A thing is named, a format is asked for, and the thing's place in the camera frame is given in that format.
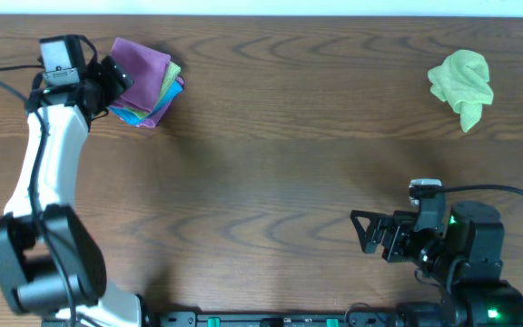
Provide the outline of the purple microfiber cloth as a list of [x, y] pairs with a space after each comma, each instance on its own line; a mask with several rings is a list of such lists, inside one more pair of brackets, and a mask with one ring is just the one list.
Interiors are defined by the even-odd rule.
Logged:
[[169, 54], [117, 37], [110, 56], [133, 79], [133, 86], [117, 100], [119, 107], [151, 112], [159, 101]]

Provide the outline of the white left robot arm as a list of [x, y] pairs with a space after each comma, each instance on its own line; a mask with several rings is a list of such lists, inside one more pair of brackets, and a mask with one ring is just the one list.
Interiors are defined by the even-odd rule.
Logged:
[[25, 103], [28, 145], [0, 217], [0, 290], [13, 313], [53, 326], [140, 326], [140, 297], [109, 282], [102, 252], [74, 209], [91, 123], [133, 79], [110, 56], [78, 77], [35, 85]]

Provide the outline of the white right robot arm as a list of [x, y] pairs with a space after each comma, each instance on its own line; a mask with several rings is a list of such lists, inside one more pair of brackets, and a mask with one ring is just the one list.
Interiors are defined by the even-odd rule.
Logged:
[[501, 279], [504, 226], [484, 203], [420, 201], [416, 212], [354, 210], [364, 253], [383, 247], [388, 263], [414, 263], [440, 300], [399, 304], [391, 326], [523, 326], [523, 295]]

